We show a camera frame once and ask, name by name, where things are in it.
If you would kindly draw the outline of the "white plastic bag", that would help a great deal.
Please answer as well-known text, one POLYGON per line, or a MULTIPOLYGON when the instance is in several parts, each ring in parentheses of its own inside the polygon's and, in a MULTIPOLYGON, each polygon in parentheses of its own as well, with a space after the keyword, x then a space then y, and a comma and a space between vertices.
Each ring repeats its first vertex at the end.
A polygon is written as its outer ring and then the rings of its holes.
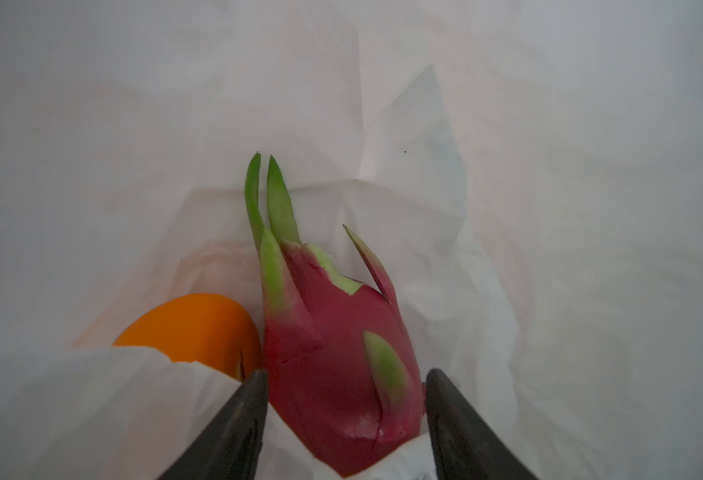
POLYGON ((0 479, 153 479, 233 394, 112 342, 261 320, 255 153, 537 476, 703 479, 703 1, 0 1, 0 479))

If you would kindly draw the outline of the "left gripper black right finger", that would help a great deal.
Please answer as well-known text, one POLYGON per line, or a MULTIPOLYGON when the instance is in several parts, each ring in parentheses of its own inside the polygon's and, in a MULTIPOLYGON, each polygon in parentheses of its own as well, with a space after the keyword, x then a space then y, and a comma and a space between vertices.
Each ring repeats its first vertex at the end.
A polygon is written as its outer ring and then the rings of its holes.
POLYGON ((535 480, 440 369, 427 374, 425 409, 439 480, 535 480))

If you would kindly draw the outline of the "dragon fruit pink green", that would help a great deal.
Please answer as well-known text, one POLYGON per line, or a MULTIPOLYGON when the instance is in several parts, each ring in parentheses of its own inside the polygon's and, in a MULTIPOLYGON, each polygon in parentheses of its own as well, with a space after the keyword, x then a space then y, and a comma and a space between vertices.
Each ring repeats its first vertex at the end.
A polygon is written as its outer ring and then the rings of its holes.
POLYGON ((244 201, 257 250, 269 401, 304 446, 355 475, 417 437, 425 392, 395 286, 359 236, 371 283, 300 239, 275 160, 254 156, 244 201))

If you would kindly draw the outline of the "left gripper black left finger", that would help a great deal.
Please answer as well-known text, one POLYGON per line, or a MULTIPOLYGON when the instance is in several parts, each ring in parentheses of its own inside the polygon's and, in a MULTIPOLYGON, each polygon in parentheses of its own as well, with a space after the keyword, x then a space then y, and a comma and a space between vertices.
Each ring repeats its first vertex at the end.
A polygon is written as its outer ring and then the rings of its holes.
POLYGON ((159 480, 253 480, 268 408, 268 377, 252 372, 159 480))

